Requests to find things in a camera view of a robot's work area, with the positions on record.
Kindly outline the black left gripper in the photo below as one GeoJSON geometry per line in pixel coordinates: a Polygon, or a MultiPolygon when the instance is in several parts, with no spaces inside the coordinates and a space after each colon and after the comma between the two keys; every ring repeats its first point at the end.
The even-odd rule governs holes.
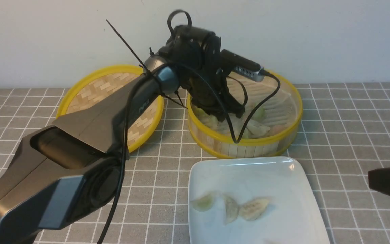
{"type": "Polygon", "coordinates": [[[243,104],[229,92],[229,70],[223,68],[221,38],[197,27],[175,27],[158,54],[172,62],[180,76],[180,85],[192,96],[192,104],[223,122],[228,114],[240,118],[243,104]]]}

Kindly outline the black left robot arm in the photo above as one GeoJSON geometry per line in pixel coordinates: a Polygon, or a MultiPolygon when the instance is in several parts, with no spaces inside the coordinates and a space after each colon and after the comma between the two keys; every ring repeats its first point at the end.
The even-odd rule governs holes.
{"type": "Polygon", "coordinates": [[[118,200],[130,126],[179,88],[217,111],[238,59],[214,32],[177,26],[136,79],[25,136],[0,178],[0,244],[32,244],[42,230],[64,229],[118,200]]]}

